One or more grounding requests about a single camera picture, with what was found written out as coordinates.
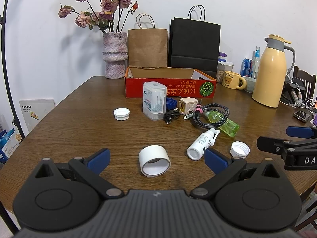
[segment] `brown paper bag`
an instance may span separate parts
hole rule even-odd
[[[140,29],[129,29],[129,65],[146,68],[167,67],[167,29],[155,28],[154,21],[151,21],[152,17],[149,15],[143,13],[137,18],[139,16],[137,25]],[[153,28],[142,28],[143,16],[150,19]]]

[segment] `bear illustration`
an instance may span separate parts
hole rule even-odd
[[[230,82],[232,82],[232,78],[225,76],[224,77],[224,82],[229,85]]]

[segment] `vase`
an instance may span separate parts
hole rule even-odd
[[[125,60],[128,59],[128,33],[104,33],[102,54],[106,62],[106,78],[123,78],[126,72]]]

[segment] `mug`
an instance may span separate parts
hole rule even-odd
[[[247,87],[244,89],[248,93],[253,93],[254,85],[256,84],[256,79],[251,77],[244,77],[247,81]]]
[[[245,89],[247,81],[238,73],[224,71],[222,85],[231,89]]]

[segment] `green bottle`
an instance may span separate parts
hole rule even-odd
[[[216,121],[219,121],[223,119],[223,114],[219,113],[217,111],[210,111],[209,115],[208,115],[208,120],[211,123],[214,123]],[[225,132],[226,134],[228,134],[230,137],[234,137],[236,135],[236,133],[239,130],[239,125],[237,125],[235,122],[227,119],[226,122],[221,125],[219,127],[220,130],[222,130],[223,132]]]

